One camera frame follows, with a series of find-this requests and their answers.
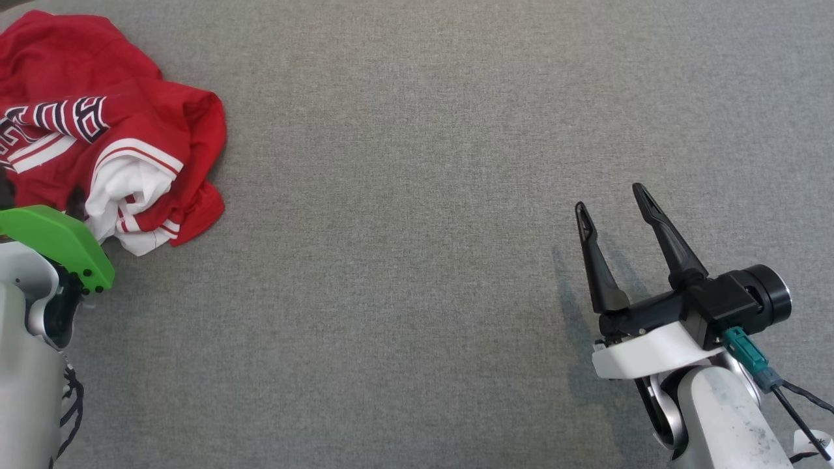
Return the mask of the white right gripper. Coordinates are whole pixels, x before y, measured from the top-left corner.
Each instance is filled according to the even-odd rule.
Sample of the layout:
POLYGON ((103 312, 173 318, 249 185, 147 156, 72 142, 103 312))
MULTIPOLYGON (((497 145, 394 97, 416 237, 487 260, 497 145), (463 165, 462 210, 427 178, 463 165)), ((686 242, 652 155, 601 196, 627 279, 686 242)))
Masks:
MULTIPOLYGON (((632 184, 642 217, 652 227, 669 269, 674 291, 705 280, 709 273, 676 226, 641 183, 632 184)), ((592 363, 602 379, 631 380, 673 371, 712 358, 720 349, 705 350, 691 338, 680 315, 682 294, 670 292, 631 305, 617 285, 599 248, 595 223, 583 202, 575 205, 577 229, 586 267, 593 312, 599 315, 602 344, 592 363)))

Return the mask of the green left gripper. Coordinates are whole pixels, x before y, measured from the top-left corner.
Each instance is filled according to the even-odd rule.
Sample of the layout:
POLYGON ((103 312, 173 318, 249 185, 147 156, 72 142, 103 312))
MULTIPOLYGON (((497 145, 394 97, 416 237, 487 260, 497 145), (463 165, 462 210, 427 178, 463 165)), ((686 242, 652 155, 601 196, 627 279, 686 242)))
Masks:
POLYGON ((83 222, 85 202, 84 191, 74 189, 66 200, 66 214, 44 205, 15 208, 13 184, 7 172, 0 171, 2 235, 75 274, 85 290, 102 292, 113 287, 115 270, 83 222))

